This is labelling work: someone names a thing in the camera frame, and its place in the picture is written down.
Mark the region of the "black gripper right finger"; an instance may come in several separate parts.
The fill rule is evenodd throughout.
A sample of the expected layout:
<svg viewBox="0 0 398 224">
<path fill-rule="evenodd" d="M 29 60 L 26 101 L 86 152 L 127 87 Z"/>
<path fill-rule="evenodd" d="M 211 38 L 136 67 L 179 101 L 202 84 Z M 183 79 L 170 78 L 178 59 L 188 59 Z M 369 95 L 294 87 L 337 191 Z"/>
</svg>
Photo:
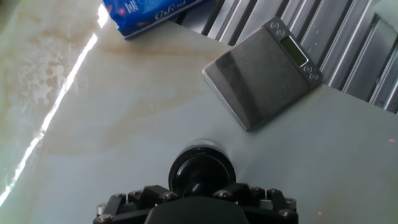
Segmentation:
<svg viewBox="0 0 398 224">
<path fill-rule="evenodd" d="M 249 223 L 298 224 L 295 200 L 278 189 L 265 190 L 233 183 L 213 193 L 213 198 L 238 206 Z"/>
</svg>

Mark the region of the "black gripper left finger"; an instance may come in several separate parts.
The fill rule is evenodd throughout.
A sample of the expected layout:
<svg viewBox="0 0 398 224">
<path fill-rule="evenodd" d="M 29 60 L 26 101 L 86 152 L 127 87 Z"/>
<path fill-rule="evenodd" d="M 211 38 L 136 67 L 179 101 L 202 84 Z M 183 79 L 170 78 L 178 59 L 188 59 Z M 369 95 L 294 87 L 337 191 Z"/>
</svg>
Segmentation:
<svg viewBox="0 0 398 224">
<path fill-rule="evenodd" d="M 157 205 L 178 199 L 177 193 L 160 185 L 146 186 L 128 194 L 114 194 L 107 203 L 97 206 L 93 224 L 145 223 Z"/>
</svg>

